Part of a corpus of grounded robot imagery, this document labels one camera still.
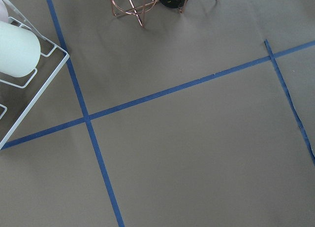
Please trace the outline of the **white cup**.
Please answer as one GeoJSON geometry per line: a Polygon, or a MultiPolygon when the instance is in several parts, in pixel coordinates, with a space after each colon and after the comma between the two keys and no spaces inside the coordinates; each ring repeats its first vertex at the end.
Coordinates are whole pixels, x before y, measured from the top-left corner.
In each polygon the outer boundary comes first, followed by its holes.
{"type": "Polygon", "coordinates": [[[0,71],[12,77],[24,77],[37,66],[41,56],[37,36],[24,28],[0,23],[0,71]]]}

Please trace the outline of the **pink pale cup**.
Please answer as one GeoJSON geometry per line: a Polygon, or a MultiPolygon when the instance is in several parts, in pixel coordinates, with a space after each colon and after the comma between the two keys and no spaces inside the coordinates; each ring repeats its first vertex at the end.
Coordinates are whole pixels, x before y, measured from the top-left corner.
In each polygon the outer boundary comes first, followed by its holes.
{"type": "Polygon", "coordinates": [[[0,0],[0,21],[8,23],[8,11],[3,0],[0,0]]]}

